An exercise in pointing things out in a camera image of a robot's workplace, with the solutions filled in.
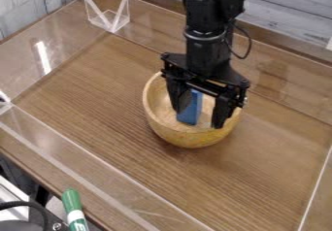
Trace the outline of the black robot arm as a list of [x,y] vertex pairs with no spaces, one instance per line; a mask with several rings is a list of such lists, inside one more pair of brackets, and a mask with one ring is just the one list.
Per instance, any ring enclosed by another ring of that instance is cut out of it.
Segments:
[[232,68],[236,18],[245,0],[184,0],[186,52],[165,52],[161,70],[173,110],[184,113],[193,91],[216,98],[212,127],[220,129],[236,109],[245,105],[249,80]]

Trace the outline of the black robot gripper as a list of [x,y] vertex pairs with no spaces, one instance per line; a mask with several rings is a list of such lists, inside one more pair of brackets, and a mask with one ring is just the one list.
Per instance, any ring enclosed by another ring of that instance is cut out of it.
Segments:
[[190,90],[216,98],[212,127],[221,129],[233,109],[244,106],[249,81],[230,68],[230,44],[233,33],[216,39],[198,40],[186,37],[186,54],[161,55],[165,67],[161,70],[166,80],[172,106],[180,114],[192,100]]

